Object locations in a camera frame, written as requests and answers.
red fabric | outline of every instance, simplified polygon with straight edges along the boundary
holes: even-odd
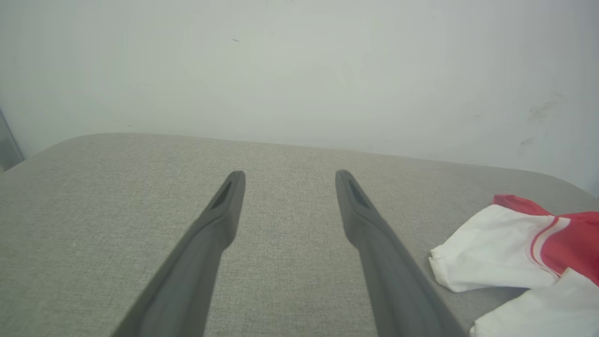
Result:
[[[498,194],[493,204],[529,215],[552,215],[533,201],[515,195]],[[541,248],[543,262],[560,275],[566,268],[572,268],[599,285],[599,212],[559,217],[570,219],[570,223],[547,238]]]

gray fabric surface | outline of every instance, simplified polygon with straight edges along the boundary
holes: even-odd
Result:
[[[519,170],[193,137],[79,137],[0,174],[0,335],[108,336],[226,175],[244,170],[239,229],[205,335],[375,336],[341,226],[338,169],[353,173],[430,280],[429,250],[494,194],[554,213],[599,210],[581,189]],[[466,329],[523,291],[434,287]]]

white cloth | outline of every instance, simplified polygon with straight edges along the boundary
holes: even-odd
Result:
[[[455,292],[531,289],[476,320],[471,337],[599,337],[597,284],[570,268],[559,278],[541,258],[543,242],[569,223],[493,204],[431,251],[435,279]]]
[[[539,289],[554,284],[558,275],[533,263],[529,249],[534,236],[554,219],[490,205],[431,251],[435,279],[457,293],[486,287]],[[570,220],[559,221],[567,225]]]
[[[572,269],[480,317],[471,337],[599,337],[599,287]]]

